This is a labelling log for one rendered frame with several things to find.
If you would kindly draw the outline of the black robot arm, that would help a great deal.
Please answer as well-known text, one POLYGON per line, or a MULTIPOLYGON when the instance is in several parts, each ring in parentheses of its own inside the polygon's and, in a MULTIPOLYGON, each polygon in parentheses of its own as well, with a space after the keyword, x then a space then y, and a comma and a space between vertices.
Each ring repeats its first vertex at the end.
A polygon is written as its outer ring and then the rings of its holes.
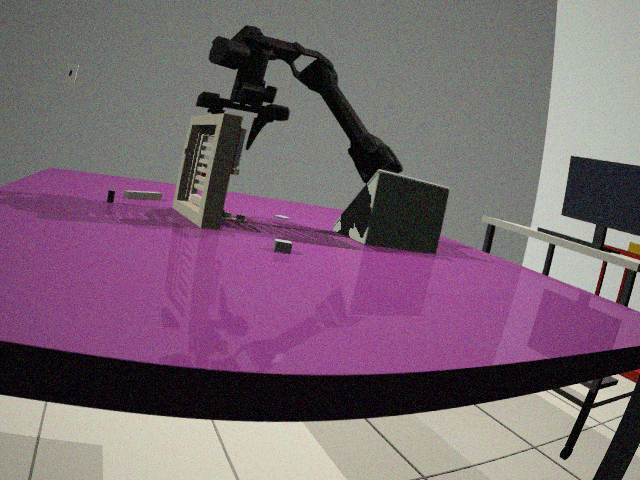
MULTIPOLYGON (((304 48, 297 42, 291 43, 264 36, 259 28, 248 25, 232 39, 217 36, 212 43, 209 61, 232 70, 238 68, 237 72, 257 73, 265 77, 268 60, 281 59, 287 62, 294 77, 310 90, 319 93, 327 103, 351 142, 348 153, 364 183, 367 184, 378 169, 394 173, 403 171, 401 162, 390 146, 366 129, 338 88, 334 65, 321 53, 304 48), (294 60, 302 54, 317 59, 299 72, 294 60)), ((273 103, 277 87, 268 85, 265 88, 263 80, 254 84, 248 82, 249 77, 243 78, 245 79, 237 86, 233 98, 237 98, 241 104, 247 103, 256 107, 261 107, 263 102, 273 103)))

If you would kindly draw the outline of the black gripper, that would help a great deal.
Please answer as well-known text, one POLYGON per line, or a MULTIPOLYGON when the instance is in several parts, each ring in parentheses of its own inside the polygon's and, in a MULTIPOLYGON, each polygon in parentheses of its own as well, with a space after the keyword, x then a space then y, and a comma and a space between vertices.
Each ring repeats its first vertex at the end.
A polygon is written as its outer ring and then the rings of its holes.
POLYGON ((257 73, 251 73, 251 72, 237 72, 236 75, 236 79, 235 82, 233 84, 233 88, 232 88, 232 93, 231 93, 231 98, 230 100, 225 99, 225 98, 220 98, 220 94, 217 93, 211 93, 211 92, 205 92, 203 91, 197 100, 197 103, 195 106, 199 106, 199 107, 205 107, 208 108, 207 112, 211 114, 218 114, 218 113, 224 113, 225 110, 223 110, 224 107, 226 108, 233 108, 236 110, 243 110, 243 111, 247 111, 247 112, 254 112, 257 113, 258 116, 256 118, 254 118, 253 123, 252 123, 252 127, 250 130, 250 134, 249 134, 249 138, 247 141, 247 147, 246 150, 249 149, 249 147, 252 145, 254 139, 256 138, 257 134, 260 132, 260 130, 263 128, 264 125, 266 125, 267 123, 271 123, 274 122, 274 120, 276 121, 282 121, 282 120, 288 120, 289 119, 289 114, 290 114, 290 110, 288 107, 284 107, 281 105, 267 105, 267 107, 265 106, 261 106, 261 107, 256 107, 254 105, 251 106, 247 106, 245 104, 236 104, 233 102, 237 102, 239 103, 237 100, 237 98, 233 98, 233 95, 236 92, 237 86, 240 84, 240 82, 242 81, 242 79, 244 76, 249 77, 249 81, 251 83, 256 83, 258 84, 259 80, 263 80, 264 81, 264 76, 263 75, 259 75, 257 73))

